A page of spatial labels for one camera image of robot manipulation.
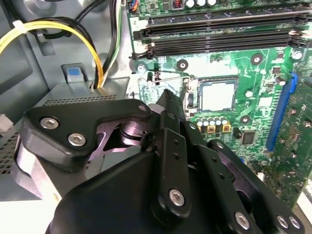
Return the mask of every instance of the ram slot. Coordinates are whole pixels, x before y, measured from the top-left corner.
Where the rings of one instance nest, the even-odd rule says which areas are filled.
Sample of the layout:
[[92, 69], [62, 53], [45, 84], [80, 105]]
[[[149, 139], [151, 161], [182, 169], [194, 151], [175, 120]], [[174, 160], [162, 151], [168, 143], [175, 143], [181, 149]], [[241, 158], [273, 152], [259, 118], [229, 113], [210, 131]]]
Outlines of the ram slot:
[[192, 33], [209, 33], [217, 30], [236, 29], [236, 28], [251, 28], [251, 27], [266, 27], [281, 24], [302, 25], [311, 21], [306, 10], [295, 12], [284, 12], [283, 14], [260, 14], [244, 17], [228, 17], [220, 18], [211, 15], [205, 20], [193, 20], [188, 22], [166, 23], [159, 25], [151, 25], [140, 31], [141, 38], [159, 37], [168, 35], [183, 35]]
[[266, 27], [274, 25], [281, 25], [281, 24], [288, 24], [293, 23], [293, 18], [286, 18], [286, 19], [277, 19], [272, 21], [271, 19], [264, 19], [261, 21], [249, 21], [249, 22], [226, 22], [226, 23], [208, 23], [208, 22], [201, 22], [196, 23], [194, 25], [173, 25], [169, 26], [166, 25], [162, 28], [152, 28], [150, 30], [142, 30], [142, 37], [159, 37], [159, 36], [168, 36], [179, 34], [190, 34], [190, 33], [209, 33], [211, 31], [218, 31], [224, 29], [236, 29], [236, 28], [250, 28], [250, 27]]
[[164, 49], [155, 49], [154, 57], [162, 56], [176, 56], [176, 55], [187, 55], [187, 54], [199, 54], [199, 53], [216, 53], [216, 52], [225, 52], [225, 51], [238, 51], [238, 50], [253, 50], [253, 49], [262, 49], [262, 48], [272, 48], [272, 47], [286, 47], [287, 44], [285, 41], [262, 41], [259, 43], [255, 42], [238, 42], [228, 45], [200, 45], [200, 46], [190, 46], [190, 47], [178, 47], [178, 48], [164, 48]]
[[212, 36], [212, 37], [193, 37], [193, 38], [181, 38], [181, 39], [160, 39], [154, 40], [154, 49], [162, 48], [176, 48], [176, 47], [188, 47], [194, 45], [215, 45], [215, 44], [226, 44], [226, 46], [231, 47], [233, 43], [236, 42], [258, 42], [258, 41], [276, 41], [280, 40], [286, 43], [289, 37], [287, 31], [278, 32], [256, 32], [256, 33], [243, 33], [243, 34], [225, 34], [222, 36]]
[[278, 32], [254, 32], [212, 37], [154, 40], [151, 50], [154, 56], [211, 53], [287, 46], [288, 30]]
[[297, 14], [309, 14], [311, 8], [308, 4], [306, 6], [273, 6], [273, 7], [260, 7], [253, 9], [236, 9], [236, 10], [220, 10], [215, 12], [196, 12], [196, 13], [183, 13], [182, 15], [169, 15], [169, 16], [154, 16], [149, 17], [147, 20], [150, 22], [150, 27], [164, 26], [166, 24], [179, 24], [179, 23], [192, 23], [193, 21], [201, 20], [239, 20], [244, 18], [274, 18], [293, 16]]

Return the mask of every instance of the green circuit board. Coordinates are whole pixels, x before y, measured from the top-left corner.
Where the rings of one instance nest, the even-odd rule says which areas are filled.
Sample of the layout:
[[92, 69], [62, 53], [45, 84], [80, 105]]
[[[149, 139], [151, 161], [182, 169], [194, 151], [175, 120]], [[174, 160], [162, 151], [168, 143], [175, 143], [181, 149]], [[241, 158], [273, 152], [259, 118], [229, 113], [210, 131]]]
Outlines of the green circuit board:
[[[173, 9], [174, 0], [140, 0], [135, 12], [129, 10], [132, 49], [138, 55], [132, 54], [137, 81], [130, 91], [146, 104], [156, 103], [165, 89], [180, 96], [186, 118], [206, 141], [218, 138], [246, 164], [263, 167], [268, 186], [292, 206], [312, 170], [309, 149], [299, 146], [312, 135], [302, 126], [290, 127], [296, 119], [285, 117], [274, 151], [267, 146], [284, 85], [292, 80], [290, 72], [310, 76], [311, 51], [291, 46], [307, 41], [293, 38], [291, 32], [307, 30], [311, 23], [284, 20], [288, 12], [298, 10], [298, 3], [310, 1], [217, 0], [214, 6], [205, 2], [203, 7]], [[274, 18], [263, 17], [268, 12]], [[249, 18], [249, 13], [261, 15], [260, 21]], [[236, 19], [231, 22], [224, 16]], [[300, 109], [311, 86], [301, 78], [290, 104]], [[289, 143], [297, 134], [303, 137]], [[281, 135], [288, 138], [285, 145], [278, 143]], [[298, 157], [290, 161], [293, 148]]]
[[300, 80], [280, 126], [266, 183], [293, 207], [312, 170], [312, 48], [305, 49], [296, 72]]
[[[201, 11], [215, 11], [222, 9], [236, 9], [236, 8], [252, 8], [262, 5], [275, 4], [279, 5], [281, 2], [278, 0], [219, 0], [216, 1], [214, 6], [195, 6], [192, 9], [183, 7], [183, 9], [173, 9], [169, 6], [169, 0], [141, 0], [139, 4], [139, 10], [137, 11], [140, 17], [154, 15], [165, 15], [170, 13], [192, 13]], [[308, 0], [289, 0], [288, 3], [294, 2], [309, 2]]]
[[[291, 58], [292, 48], [271, 48], [263, 50], [235, 51], [201, 56], [183, 56], [158, 60], [162, 71], [175, 67], [177, 61], [185, 59], [189, 63], [188, 73], [194, 74], [197, 79], [192, 81], [193, 86], [199, 87], [200, 82], [209, 78], [210, 81], [227, 77], [237, 80], [234, 90], [233, 108], [226, 111], [199, 112], [190, 117], [196, 123], [197, 119], [224, 118], [231, 126], [229, 132], [224, 133], [220, 126], [219, 131], [213, 134], [203, 134], [208, 141], [219, 138], [224, 141], [236, 154], [246, 160], [259, 160], [262, 165], [270, 163], [270, 154], [266, 152], [265, 144], [271, 127], [274, 112], [279, 100], [282, 86], [275, 82], [277, 76], [284, 80], [289, 78], [288, 72], [293, 68]], [[261, 55], [262, 62], [253, 65], [251, 60], [254, 55]], [[144, 63], [147, 67], [153, 63]], [[161, 82], [154, 88], [144, 79], [139, 81], [140, 99], [146, 103], [155, 103], [164, 89], [179, 95], [183, 87], [182, 80]], [[197, 102], [198, 88], [194, 88], [194, 102]], [[247, 92], [252, 92], [251, 97], [246, 97]], [[204, 100], [218, 102], [218, 99]], [[233, 137], [233, 129], [241, 132], [255, 132], [252, 144], [242, 145], [242, 139]]]

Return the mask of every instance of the black capacitor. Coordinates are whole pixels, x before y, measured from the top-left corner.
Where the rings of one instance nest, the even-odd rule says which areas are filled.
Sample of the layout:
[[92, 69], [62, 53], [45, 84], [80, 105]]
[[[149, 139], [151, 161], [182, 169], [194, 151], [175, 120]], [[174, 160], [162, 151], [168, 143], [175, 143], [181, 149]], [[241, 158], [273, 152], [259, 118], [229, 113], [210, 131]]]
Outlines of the black capacitor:
[[153, 81], [153, 73], [152, 72], [147, 73], [147, 82], [149, 82], [149, 81]]

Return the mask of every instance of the capacitor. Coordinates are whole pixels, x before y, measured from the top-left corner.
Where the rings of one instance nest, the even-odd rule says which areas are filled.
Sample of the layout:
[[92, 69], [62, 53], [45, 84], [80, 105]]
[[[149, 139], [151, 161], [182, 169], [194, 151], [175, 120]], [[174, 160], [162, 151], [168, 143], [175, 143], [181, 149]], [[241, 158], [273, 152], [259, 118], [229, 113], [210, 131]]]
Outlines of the capacitor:
[[246, 96], [247, 98], [251, 98], [251, 97], [253, 96], [252, 91], [248, 90], [248, 91], [245, 93], [245, 96]]
[[222, 125], [226, 125], [228, 124], [228, 121], [225, 118], [221, 117], [221, 123]]
[[292, 116], [294, 116], [295, 114], [297, 114], [297, 110], [296, 110], [296, 108], [291, 108], [290, 110], [289, 110], [289, 114], [291, 114]]
[[214, 121], [213, 118], [209, 118], [208, 121], [209, 121], [209, 125], [210, 126], [214, 126], [215, 125], [215, 121]]
[[286, 81], [282, 77], [275, 77], [275, 82], [280, 86], [284, 86], [286, 84]]
[[221, 125], [221, 120], [219, 118], [214, 118], [216, 125]]
[[208, 6], [214, 6], [216, 4], [216, 0], [207, 0]]
[[203, 122], [199, 118], [196, 120], [196, 124], [197, 124], [198, 127], [203, 126]]
[[206, 118], [203, 118], [203, 125], [204, 126], [208, 126], [209, 125], [209, 122]]
[[149, 72], [147, 73], [147, 82], [153, 81], [153, 73]]
[[299, 60], [299, 59], [301, 59], [301, 58], [302, 58], [302, 53], [301, 53], [301, 51], [295, 51], [295, 52], [293, 52], [292, 58], [293, 58], [294, 60]]
[[205, 0], [196, 0], [196, 6], [203, 7], [206, 4]]
[[185, 5], [187, 8], [191, 9], [194, 7], [195, 2], [194, 2], [194, 0], [186, 0]]

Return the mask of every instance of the black ram slot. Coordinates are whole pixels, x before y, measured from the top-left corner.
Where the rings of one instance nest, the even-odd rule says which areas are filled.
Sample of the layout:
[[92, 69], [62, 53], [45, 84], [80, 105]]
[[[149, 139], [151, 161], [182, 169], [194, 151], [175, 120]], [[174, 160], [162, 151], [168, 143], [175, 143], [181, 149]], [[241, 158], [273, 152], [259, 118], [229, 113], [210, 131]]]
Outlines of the black ram slot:
[[287, 41], [289, 37], [288, 31], [285, 32], [258, 32], [249, 34], [234, 34], [234, 35], [222, 35], [222, 36], [210, 36], [210, 37], [194, 37], [194, 38], [181, 38], [181, 39], [161, 39], [155, 40], [155, 49], [160, 48], [175, 48], [181, 46], [192, 46], [199, 44], [227, 44], [231, 45], [234, 42], [248, 42], [248, 41], [261, 41], [261, 40], [273, 40], [273, 39], [283, 39]]
[[243, 28], [243, 27], [257, 27], [257, 26], [271, 26], [286, 23], [294, 23], [295, 17], [281, 17], [278, 19], [245, 19], [244, 21], [234, 20], [233, 21], [214, 21], [214, 22], [194, 22], [194, 24], [174, 24], [174, 25], [163, 25], [162, 27], [151, 27], [141, 30], [143, 37], [153, 36], [165, 36], [169, 34], [189, 34], [189, 33], [208, 33], [210, 31], [217, 31], [229, 28]]
[[170, 15], [170, 16], [155, 16], [149, 17], [151, 27], [165, 26], [166, 24], [192, 24], [192, 21], [209, 20], [209, 21], [228, 21], [239, 20], [244, 18], [275, 18], [284, 17], [297, 14], [309, 14], [311, 9], [303, 6], [275, 6], [275, 7], [260, 7], [258, 9], [234, 9], [234, 10], [220, 10], [215, 12], [197, 12], [183, 15]]
[[236, 47], [241, 47], [241, 46], [252, 46], [252, 45], [270, 45], [270, 44], [276, 44], [276, 43], [282, 43], [284, 45], [286, 45], [285, 39], [273, 39], [273, 40], [253, 40], [253, 41], [242, 41], [242, 42], [235, 42], [235, 43], [230, 43], [230, 44], [226, 44], [226, 43], [210, 43], [210, 41], [207, 41], [204, 44], [194, 44], [194, 45], [181, 45], [180, 47], [164, 47], [164, 48], [154, 48], [155, 52], [174, 52], [176, 50], [183, 50], [185, 52], [188, 51], [197, 51], [198, 49], [203, 49], [205, 48], [206, 50], [210, 50], [210, 49], [222, 49], [223, 51], [227, 48], [231, 48], [231, 50], [235, 50], [233, 48]]
[[231, 22], [226, 24], [208, 24], [208, 23], [198, 23], [198, 25], [174, 25], [173, 27], [163, 27], [163, 28], [152, 28], [151, 31], [144, 30], [143, 36], [165, 36], [168, 34], [189, 34], [189, 33], [208, 33], [210, 31], [222, 30], [227, 28], [242, 28], [242, 27], [257, 27], [257, 26], [271, 26], [272, 24], [286, 24], [292, 23], [293, 18], [287, 19], [277, 19], [272, 21], [264, 19], [262, 21], [255, 22]]
[[[280, 4], [280, 5], [276, 5], [276, 4], [268, 4], [265, 6], [253, 6], [253, 10], [267, 10], [267, 9], [272, 9], [272, 8], [294, 8], [296, 6], [298, 6], [299, 4], [304, 5], [304, 2], [288, 2], [287, 4]], [[250, 7], [242, 7], [242, 8], [237, 8], [237, 9], [232, 9], [231, 12], [241, 12], [241, 11], [249, 11]], [[223, 14], [223, 13], [228, 13], [229, 10], [228, 9], [223, 9], [223, 10], [217, 10], [217, 11], [204, 11], [204, 12], [196, 12], [196, 13], [181, 13], [181, 12], [175, 12], [175, 13], [170, 13], [170, 15], [164, 16], [152, 16], [152, 17], [148, 17], [146, 18], [146, 20], [157, 20], [157, 19], [171, 19], [172, 17], [194, 17], [194, 16], [198, 16], [198, 15], [210, 15], [212, 13], [219, 13], [219, 14]]]
[[286, 43], [276, 42], [276, 43], [267, 43], [267, 44], [253, 44], [253, 45], [243, 45], [243, 46], [231, 46], [227, 48], [211, 48], [206, 49], [205, 47], [196, 48], [194, 50], [186, 51], [184, 49], [176, 49], [175, 51], [155, 51], [154, 57], [162, 56], [177, 56], [177, 55], [189, 55], [189, 54], [200, 54], [200, 53], [217, 53], [217, 52], [226, 52], [226, 51], [239, 51], [239, 50], [254, 50], [254, 49], [264, 49], [272, 47], [285, 47]]

